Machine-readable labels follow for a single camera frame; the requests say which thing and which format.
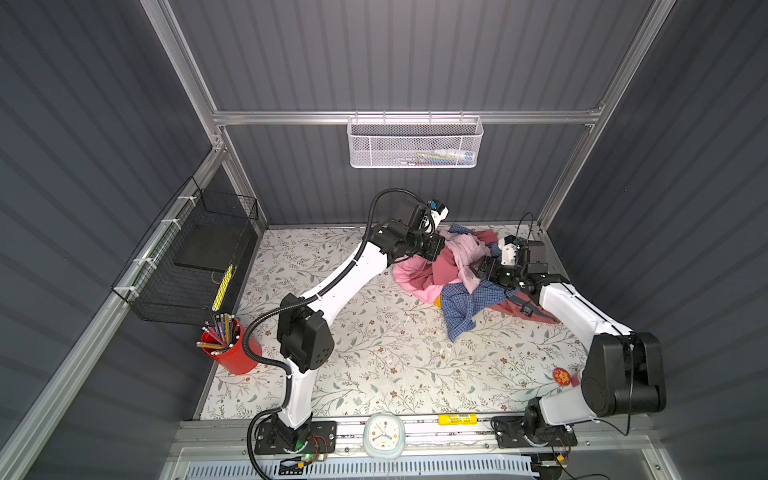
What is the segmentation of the markers in white basket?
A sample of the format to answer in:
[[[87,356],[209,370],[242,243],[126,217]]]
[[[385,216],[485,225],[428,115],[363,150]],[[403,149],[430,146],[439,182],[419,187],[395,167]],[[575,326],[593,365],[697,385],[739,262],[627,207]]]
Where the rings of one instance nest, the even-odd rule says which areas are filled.
[[[411,152],[396,159],[402,166],[417,168],[474,168],[477,163],[476,153],[463,149],[437,149]]]

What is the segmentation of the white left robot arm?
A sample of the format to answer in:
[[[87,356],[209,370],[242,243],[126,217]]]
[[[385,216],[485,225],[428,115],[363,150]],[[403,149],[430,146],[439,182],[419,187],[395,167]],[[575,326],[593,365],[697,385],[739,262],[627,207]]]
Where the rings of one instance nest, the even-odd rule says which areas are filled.
[[[290,395],[278,414],[283,425],[299,430],[312,416],[311,395],[317,371],[334,348],[330,327],[336,316],[396,261],[435,260],[445,243],[437,226],[447,214],[441,202],[403,201],[394,217],[368,228],[357,250],[325,280],[299,297],[284,297],[277,339],[290,369]]]

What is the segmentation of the yellow ruler in basket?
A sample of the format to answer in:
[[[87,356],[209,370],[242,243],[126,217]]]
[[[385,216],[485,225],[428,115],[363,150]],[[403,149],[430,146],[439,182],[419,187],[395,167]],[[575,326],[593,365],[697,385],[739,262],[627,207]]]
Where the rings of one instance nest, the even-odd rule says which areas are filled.
[[[218,312],[221,309],[221,307],[223,305],[223,302],[224,302],[224,299],[225,299],[226,294],[227,294],[227,290],[228,290],[229,284],[230,284],[230,282],[232,280],[232,277],[233,277],[233,274],[234,274],[234,270],[235,270],[234,265],[230,264],[228,266],[227,270],[224,272],[224,274],[222,276],[222,279],[221,279],[221,281],[219,283],[219,288],[217,290],[217,293],[216,293],[216,295],[214,297],[214,300],[213,300],[213,303],[211,305],[211,311],[212,312]]]

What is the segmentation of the pale pink ribbed garment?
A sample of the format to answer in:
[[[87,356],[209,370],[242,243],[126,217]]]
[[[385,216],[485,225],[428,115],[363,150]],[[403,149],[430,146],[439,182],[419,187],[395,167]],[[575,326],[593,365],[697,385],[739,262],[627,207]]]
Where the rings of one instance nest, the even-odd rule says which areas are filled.
[[[458,279],[469,294],[480,285],[480,279],[472,271],[471,265],[490,255],[490,249],[476,236],[470,234],[451,234],[446,240],[446,246],[453,253],[454,262],[458,268]]]

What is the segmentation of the bright pink cloth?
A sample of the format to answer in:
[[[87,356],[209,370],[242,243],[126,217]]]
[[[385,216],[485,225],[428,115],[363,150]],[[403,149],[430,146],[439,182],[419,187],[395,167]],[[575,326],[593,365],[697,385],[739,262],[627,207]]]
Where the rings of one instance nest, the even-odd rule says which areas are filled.
[[[406,292],[427,304],[434,304],[445,286],[462,284],[451,252],[441,253],[434,262],[414,256],[397,263],[393,278]]]

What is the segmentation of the blue plaid shirt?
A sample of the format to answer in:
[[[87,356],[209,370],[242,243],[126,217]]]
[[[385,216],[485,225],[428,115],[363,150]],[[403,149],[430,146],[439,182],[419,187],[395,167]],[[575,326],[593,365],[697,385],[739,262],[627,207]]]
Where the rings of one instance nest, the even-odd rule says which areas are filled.
[[[491,244],[491,256],[500,259],[502,250],[498,242]],[[480,280],[480,285],[472,294],[468,293],[463,284],[445,286],[440,301],[449,340],[455,342],[461,334],[473,330],[476,327],[474,317],[482,310],[504,301],[508,292],[519,291],[505,289],[487,280]]]

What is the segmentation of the small white clock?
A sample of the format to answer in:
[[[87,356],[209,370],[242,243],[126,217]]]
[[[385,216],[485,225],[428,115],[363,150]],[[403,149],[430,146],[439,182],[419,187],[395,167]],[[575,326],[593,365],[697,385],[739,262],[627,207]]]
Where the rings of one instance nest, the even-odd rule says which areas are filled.
[[[363,449],[368,456],[396,459],[402,455],[405,445],[406,428],[401,418],[390,413],[377,413],[368,418],[363,431]]]

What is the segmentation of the rose red cloth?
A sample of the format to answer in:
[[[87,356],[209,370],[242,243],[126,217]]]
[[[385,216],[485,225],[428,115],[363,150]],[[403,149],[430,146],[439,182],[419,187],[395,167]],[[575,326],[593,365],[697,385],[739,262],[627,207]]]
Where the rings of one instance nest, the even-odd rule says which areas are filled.
[[[471,266],[492,255],[491,244],[498,242],[496,233],[492,229],[472,230],[459,224],[439,233],[445,244],[431,263],[433,283],[447,285],[460,281],[472,293],[480,285],[480,279]]]

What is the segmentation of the red pencil cup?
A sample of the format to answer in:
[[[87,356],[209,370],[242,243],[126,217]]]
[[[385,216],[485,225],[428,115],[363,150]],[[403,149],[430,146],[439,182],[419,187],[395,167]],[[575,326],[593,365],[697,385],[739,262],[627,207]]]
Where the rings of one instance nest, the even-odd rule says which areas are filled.
[[[235,317],[229,315],[227,321],[219,317],[202,327],[202,337],[196,346],[229,373],[244,375],[259,365],[246,354],[245,346],[256,355],[263,353],[259,342],[254,338],[245,340],[244,334],[245,327]]]

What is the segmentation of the red garment with grey trim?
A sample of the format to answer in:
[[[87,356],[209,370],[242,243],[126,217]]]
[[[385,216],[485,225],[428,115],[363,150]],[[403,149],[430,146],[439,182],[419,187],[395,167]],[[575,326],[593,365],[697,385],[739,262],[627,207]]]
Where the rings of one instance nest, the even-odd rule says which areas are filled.
[[[559,324],[556,316],[538,306],[528,295],[517,292],[506,294],[506,299],[490,307],[491,310],[544,324]]]

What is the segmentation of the yellow label tag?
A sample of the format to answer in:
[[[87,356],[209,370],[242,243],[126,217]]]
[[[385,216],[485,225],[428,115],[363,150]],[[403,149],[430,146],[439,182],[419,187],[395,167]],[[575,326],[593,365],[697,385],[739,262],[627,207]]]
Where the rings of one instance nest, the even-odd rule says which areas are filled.
[[[478,424],[476,414],[439,414],[438,423],[440,426],[472,426]]]

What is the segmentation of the pink tape roll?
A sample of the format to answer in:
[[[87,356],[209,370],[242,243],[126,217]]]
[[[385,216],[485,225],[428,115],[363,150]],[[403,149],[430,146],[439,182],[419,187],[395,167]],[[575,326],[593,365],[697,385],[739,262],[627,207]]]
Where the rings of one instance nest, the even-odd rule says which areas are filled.
[[[570,372],[564,368],[554,368],[552,371],[554,381],[562,387],[578,387],[581,384],[580,372]]]

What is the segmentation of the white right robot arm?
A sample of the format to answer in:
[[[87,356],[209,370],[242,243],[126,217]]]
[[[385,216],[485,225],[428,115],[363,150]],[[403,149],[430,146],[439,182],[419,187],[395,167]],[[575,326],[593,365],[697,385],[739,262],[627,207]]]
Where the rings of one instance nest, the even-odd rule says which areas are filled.
[[[656,336],[612,319],[581,295],[567,277],[550,272],[542,242],[508,236],[499,249],[498,257],[475,261],[473,273],[506,290],[526,294],[587,349],[577,386],[529,402],[522,428],[531,441],[556,427],[665,409],[663,356]]]

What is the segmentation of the floral table mat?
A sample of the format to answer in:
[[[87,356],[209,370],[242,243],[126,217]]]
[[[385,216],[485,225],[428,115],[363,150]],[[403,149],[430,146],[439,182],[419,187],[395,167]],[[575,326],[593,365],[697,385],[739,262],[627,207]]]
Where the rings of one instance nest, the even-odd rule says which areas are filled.
[[[278,229],[257,251],[240,316],[251,321],[288,293],[328,276],[356,248],[360,228]],[[457,340],[441,309],[378,275],[341,311],[335,348],[318,373],[316,416],[518,411],[557,392],[556,368],[577,372],[586,351],[569,329],[486,309]]]

